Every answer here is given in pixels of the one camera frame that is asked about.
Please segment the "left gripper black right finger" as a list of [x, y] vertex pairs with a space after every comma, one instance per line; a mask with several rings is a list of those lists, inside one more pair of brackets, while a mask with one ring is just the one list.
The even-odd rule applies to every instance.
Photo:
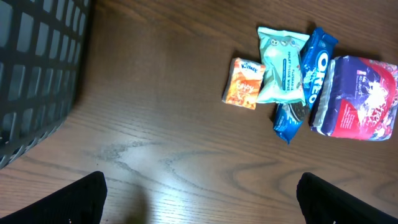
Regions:
[[302, 174], [296, 196], [306, 224], [397, 224], [397, 218], [310, 172]]

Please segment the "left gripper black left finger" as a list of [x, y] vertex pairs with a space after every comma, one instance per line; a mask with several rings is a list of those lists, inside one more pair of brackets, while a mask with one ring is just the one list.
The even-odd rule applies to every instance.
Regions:
[[10, 224], [99, 224], [107, 196], [100, 171], [75, 181], [51, 195], [1, 218]]

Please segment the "red purple liner packet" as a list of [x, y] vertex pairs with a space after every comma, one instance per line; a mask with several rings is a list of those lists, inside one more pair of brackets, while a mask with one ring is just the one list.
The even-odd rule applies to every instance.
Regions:
[[324, 136], [385, 141], [397, 114], [397, 65], [355, 56], [330, 61], [310, 128]]

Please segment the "mint green wipes packet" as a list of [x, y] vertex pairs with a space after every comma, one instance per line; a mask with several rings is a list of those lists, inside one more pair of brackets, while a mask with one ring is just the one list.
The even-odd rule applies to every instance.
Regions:
[[300, 51], [308, 34], [268, 27], [257, 29], [261, 62], [266, 66], [258, 103], [305, 105]]

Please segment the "orange snack packet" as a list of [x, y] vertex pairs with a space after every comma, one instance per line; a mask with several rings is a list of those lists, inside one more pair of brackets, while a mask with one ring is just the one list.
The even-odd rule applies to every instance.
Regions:
[[266, 66], [263, 64], [239, 57], [232, 59], [223, 103], [256, 109], [265, 71]]

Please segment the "blue oreo cookie pack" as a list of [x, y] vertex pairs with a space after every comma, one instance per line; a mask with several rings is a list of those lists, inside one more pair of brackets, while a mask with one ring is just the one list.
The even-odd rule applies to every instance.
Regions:
[[301, 103], [279, 104], [274, 118], [276, 135], [287, 143], [296, 135], [310, 113], [326, 76], [327, 68], [338, 40], [317, 27], [301, 51], [301, 71], [305, 105]]

